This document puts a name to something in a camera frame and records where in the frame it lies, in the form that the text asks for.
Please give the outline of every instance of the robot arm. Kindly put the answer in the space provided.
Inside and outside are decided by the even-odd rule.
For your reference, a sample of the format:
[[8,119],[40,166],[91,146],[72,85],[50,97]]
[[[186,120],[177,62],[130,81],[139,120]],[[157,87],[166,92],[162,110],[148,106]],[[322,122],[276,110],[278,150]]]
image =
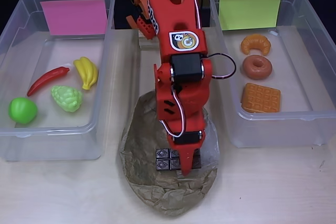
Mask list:
[[203,106],[212,78],[205,34],[196,0],[148,0],[148,13],[160,42],[161,66],[154,66],[158,119],[187,175],[205,139]]

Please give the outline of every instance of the toy chili pepper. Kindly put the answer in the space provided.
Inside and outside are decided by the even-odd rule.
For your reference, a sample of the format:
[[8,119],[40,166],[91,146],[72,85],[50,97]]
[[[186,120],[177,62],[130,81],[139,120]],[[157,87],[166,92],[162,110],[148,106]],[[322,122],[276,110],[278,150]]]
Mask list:
[[45,84],[65,76],[69,71],[70,71],[69,68],[59,67],[49,72],[46,72],[44,75],[38,78],[33,85],[31,85],[30,89],[28,90],[27,96],[31,96]]

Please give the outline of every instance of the toy food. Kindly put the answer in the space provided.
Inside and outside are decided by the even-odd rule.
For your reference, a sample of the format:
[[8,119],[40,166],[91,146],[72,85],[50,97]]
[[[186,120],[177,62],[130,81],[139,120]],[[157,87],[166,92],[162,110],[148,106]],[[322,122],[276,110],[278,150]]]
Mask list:
[[263,56],[251,55],[244,60],[243,70],[247,77],[253,80],[262,80],[272,73],[272,64]]
[[28,90],[27,96],[31,96],[32,94],[34,94],[43,85],[55,79],[65,76],[69,72],[69,70],[70,70],[69,68],[59,67],[49,72],[46,72],[44,75],[38,78],[37,81],[35,81],[33,85],[31,85],[30,89]]
[[17,123],[30,123],[37,115],[37,106],[24,97],[13,99],[8,106],[9,117]]
[[82,93],[69,86],[53,86],[51,95],[55,102],[67,112],[75,112],[82,104]]
[[91,86],[98,80],[98,70],[96,65],[86,57],[80,57],[80,59],[75,60],[73,64],[76,66],[76,69],[83,81],[82,88],[90,90]]
[[259,49],[262,52],[262,55],[268,55],[271,49],[271,42],[261,35],[261,34],[252,34],[247,37],[241,42],[240,45],[242,48],[242,52],[246,55],[250,53],[251,49]]
[[241,107],[251,113],[279,112],[280,97],[281,92],[278,89],[247,83]]

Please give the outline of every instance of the yellow banana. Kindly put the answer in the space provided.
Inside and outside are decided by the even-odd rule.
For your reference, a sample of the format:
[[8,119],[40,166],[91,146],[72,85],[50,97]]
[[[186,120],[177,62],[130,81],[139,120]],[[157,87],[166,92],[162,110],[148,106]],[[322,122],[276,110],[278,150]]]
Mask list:
[[98,80],[97,66],[86,57],[80,57],[73,63],[83,81],[82,88],[89,90]]

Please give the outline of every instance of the toy apple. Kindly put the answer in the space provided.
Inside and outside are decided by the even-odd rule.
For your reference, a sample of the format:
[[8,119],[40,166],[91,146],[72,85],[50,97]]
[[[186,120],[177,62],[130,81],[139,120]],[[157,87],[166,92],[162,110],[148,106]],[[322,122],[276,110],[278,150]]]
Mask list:
[[8,115],[14,122],[27,124],[36,117],[37,106],[27,98],[17,97],[9,104]]

